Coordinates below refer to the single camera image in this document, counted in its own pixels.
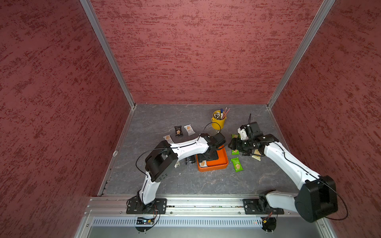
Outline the orange plastic storage box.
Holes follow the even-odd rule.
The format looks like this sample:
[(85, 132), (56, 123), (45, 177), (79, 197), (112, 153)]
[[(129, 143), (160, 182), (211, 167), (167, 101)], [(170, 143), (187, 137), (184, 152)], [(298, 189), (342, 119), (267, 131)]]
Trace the orange plastic storage box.
[(226, 169), (228, 164), (229, 164), (229, 160), (228, 160), (228, 156), (227, 156), (227, 153), (225, 150), (225, 146), (221, 146), (219, 148), (219, 150), (217, 150), (217, 153), (218, 153), (219, 159), (215, 160), (215, 161), (207, 162), (208, 167), (205, 167), (205, 168), (201, 168), (199, 166), (199, 162), (198, 162), (197, 155), (196, 155), (195, 157), (196, 157), (196, 161), (198, 163), (197, 169), (200, 172), (209, 172), (209, 171)]

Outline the black cookie packet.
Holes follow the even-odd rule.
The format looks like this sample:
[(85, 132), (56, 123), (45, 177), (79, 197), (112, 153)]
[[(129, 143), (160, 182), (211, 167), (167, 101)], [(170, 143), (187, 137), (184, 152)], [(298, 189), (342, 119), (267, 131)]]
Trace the black cookie packet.
[(183, 136), (182, 126), (175, 126), (174, 128), (175, 128), (175, 137)]

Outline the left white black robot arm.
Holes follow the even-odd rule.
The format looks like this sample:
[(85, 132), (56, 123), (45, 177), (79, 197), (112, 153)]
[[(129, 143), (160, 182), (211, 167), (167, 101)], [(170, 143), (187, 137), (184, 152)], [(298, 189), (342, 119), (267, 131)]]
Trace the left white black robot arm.
[(177, 162), (195, 155), (210, 159), (225, 143), (226, 138), (220, 132), (214, 136), (202, 133), (195, 139), (181, 143), (160, 142), (148, 151), (149, 155), (145, 159), (145, 180), (138, 195), (140, 202), (148, 205), (155, 200), (160, 183), (174, 170)]

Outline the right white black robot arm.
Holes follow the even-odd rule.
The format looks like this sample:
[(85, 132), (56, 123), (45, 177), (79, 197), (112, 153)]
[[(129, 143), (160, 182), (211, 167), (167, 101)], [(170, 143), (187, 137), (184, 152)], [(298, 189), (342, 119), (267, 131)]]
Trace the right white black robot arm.
[(275, 162), (298, 188), (298, 193), (268, 191), (259, 195), (258, 210), (270, 209), (297, 212), (305, 221), (314, 222), (338, 211), (336, 185), (329, 176), (311, 170), (273, 135), (260, 135), (252, 139), (233, 138), (228, 147), (244, 155), (265, 156)]

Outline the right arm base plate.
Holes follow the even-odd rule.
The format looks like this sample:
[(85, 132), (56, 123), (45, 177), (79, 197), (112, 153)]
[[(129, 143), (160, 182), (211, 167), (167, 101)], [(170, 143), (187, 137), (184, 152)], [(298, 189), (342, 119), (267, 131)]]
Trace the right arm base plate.
[(272, 208), (262, 199), (243, 199), (243, 208), (246, 215), (284, 215), (281, 208)]

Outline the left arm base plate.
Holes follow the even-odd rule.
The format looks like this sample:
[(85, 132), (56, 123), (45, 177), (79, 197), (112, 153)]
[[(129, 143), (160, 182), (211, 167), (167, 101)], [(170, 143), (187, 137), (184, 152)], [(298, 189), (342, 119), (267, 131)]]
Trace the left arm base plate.
[(127, 214), (165, 214), (167, 199), (157, 198), (149, 204), (144, 204), (137, 197), (132, 197), (127, 201)]

